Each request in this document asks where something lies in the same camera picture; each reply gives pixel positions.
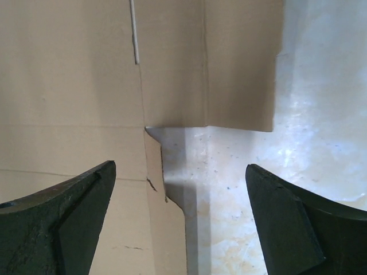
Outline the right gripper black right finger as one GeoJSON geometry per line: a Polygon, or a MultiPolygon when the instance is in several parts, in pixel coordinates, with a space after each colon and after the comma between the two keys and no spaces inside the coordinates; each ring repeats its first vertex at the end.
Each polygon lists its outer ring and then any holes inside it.
{"type": "Polygon", "coordinates": [[[257,164],[245,180],[268,274],[366,274],[366,211],[257,164]]]}

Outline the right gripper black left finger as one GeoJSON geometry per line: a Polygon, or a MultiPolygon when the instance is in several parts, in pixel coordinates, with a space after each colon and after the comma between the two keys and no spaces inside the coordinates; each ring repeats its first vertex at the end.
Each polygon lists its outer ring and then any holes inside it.
{"type": "Polygon", "coordinates": [[[116,179],[106,161],[1,204],[1,274],[89,274],[116,179]]]}

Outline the brown cardboard box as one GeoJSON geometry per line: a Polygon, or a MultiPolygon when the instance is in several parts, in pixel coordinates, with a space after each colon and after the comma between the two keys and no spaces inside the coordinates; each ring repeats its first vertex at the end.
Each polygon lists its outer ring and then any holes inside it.
{"type": "Polygon", "coordinates": [[[106,161],[89,274],[186,274],[149,127],[270,132],[282,1],[2,1],[1,204],[106,161]]]}

